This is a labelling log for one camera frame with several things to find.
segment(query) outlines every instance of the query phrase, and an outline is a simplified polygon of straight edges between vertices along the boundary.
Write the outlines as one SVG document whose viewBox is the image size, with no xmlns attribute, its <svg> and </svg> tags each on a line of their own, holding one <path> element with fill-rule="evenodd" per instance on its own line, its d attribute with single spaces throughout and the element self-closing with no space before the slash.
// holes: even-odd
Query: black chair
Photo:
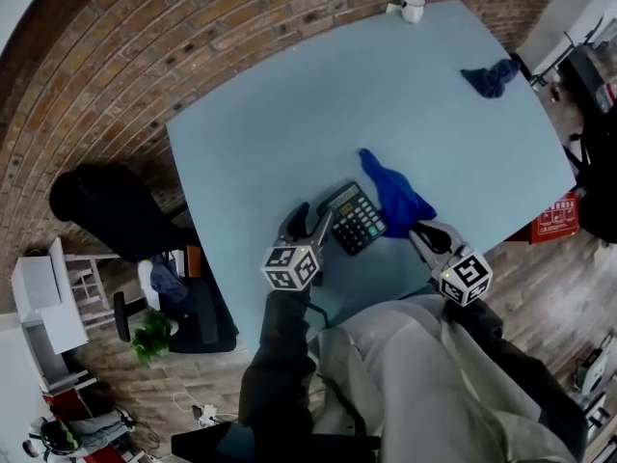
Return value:
<svg viewBox="0 0 617 463">
<path fill-rule="evenodd" d="M 49 204 L 59 220 L 72 221 L 129 262 L 187 245 L 201 247 L 195 230 L 174 225 L 141 181 L 123 165 L 83 165 L 60 175 L 51 188 Z M 189 293 L 179 304 L 159 294 L 161 310 L 180 326 L 173 336 L 173 351 L 233 350 L 237 329 L 203 250 L 201 275 L 200 279 L 187 279 Z M 145 307 L 145 299 L 124 304 L 123 296 L 114 297 L 121 340 L 130 340 L 126 319 Z"/>
<path fill-rule="evenodd" d="M 617 243 L 617 225 L 612 214 L 617 179 L 617 105 L 605 115 L 586 119 L 582 133 L 573 135 L 572 140 L 580 141 L 582 159 L 565 147 L 564 150 L 578 170 L 575 188 L 585 189 L 578 204 L 580 225 L 606 242 Z"/>
</svg>

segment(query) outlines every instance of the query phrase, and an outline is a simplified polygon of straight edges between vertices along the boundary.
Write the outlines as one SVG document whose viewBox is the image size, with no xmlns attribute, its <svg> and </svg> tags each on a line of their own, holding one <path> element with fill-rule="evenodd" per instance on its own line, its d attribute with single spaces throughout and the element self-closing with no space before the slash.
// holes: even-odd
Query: red object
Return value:
<svg viewBox="0 0 617 463">
<path fill-rule="evenodd" d="M 58 420 L 81 421 L 90 417 L 88 409 L 75 390 L 55 396 L 43 395 L 43 399 L 53 407 L 54 417 Z M 124 458 L 111 445 L 85 456 L 84 459 L 87 463 L 125 463 Z"/>
<path fill-rule="evenodd" d="M 568 192 L 508 240 L 541 243 L 574 235 L 577 232 L 578 199 L 574 192 Z"/>
</svg>

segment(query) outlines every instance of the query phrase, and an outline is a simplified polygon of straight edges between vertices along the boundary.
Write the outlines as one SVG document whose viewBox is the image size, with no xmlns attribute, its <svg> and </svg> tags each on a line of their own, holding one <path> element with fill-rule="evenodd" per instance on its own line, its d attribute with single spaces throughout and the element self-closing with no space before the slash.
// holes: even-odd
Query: blue cloth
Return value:
<svg viewBox="0 0 617 463">
<path fill-rule="evenodd" d="M 514 79 L 521 66 L 518 62 L 504 58 L 499 60 L 490 70 L 478 68 L 476 70 L 461 70 L 471 85 L 484 97 L 501 97 L 505 85 Z"/>
<path fill-rule="evenodd" d="M 388 225 L 384 236 L 409 238 L 409 230 L 419 220 L 432 220 L 437 216 L 433 206 L 424 201 L 405 177 L 384 168 L 369 150 L 360 150 L 362 169 L 377 186 L 381 215 Z"/>
<path fill-rule="evenodd" d="M 150 286 L 157 293 L 170 297 L 174 302 L 181 302 L 189 294 L 189 287 L 175 271 L 175 261 L 167 260 L 162 254 L 150 258 Z"/>
</svg>

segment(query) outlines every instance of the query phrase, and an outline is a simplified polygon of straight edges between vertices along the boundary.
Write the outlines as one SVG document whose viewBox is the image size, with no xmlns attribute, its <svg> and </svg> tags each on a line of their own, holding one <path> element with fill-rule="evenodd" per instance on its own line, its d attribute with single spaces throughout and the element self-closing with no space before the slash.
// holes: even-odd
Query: light blue table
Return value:
<svg viewBox="0 0 617 463">
<path fill-rule="evenodd" d="M 441 221 L 482 251 L 574 185 L 520 74 L 502 98 L 486 99 L 459 73 L 504 57 L 462 3 L 444 2 L 428 6 L 418 25 L 383 14 L 302 42 L 170 122 L 201 244 L 250 349 L 269 291 L 259 266 L 284 216 L 302 201 L 321 202 L 346 179 L 378 202 L 358 148 L 404 174 Z M 331 239 L 324 252 L 324 286 L 313 301 L 338 320 L 428 280 L 404 240 L 380 238 L 350 258 Z"/>
</svg>

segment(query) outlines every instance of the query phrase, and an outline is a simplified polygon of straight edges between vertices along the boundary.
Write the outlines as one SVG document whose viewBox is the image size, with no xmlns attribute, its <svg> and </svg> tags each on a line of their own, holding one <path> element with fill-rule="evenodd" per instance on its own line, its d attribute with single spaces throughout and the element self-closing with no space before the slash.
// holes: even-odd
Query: wooden floor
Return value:
<svg viewBox="0 0 617 463">
<path fill-rule="evenodd" d="M 576 108 L 547 105 L 560 137 L 580 127 Z M 585 231 L 557 242 L 529 246 L 506 242 L 488 254 L 495 270 L 487 301 L 504 318 L 506 336 L 542 359 L 565 386 L 581 360 L 617 322 L 617 248 L 603 248 Z M 212 403 L 219 413 L 237 412 L 240 381 L 249 361 L 240 346 L 229 354 L 169 354 L 151 368 L 140 366 L 113 325 L 94 330 L 77 350 L 79 362 L 107 385 L 107 393 L 161 438 L 153 453 L 169 453 L 171 435 L 197 428 L 191 404 Z M 135 433 L 143 449 L 153 444 L 143 429 Z"/>
</svg>

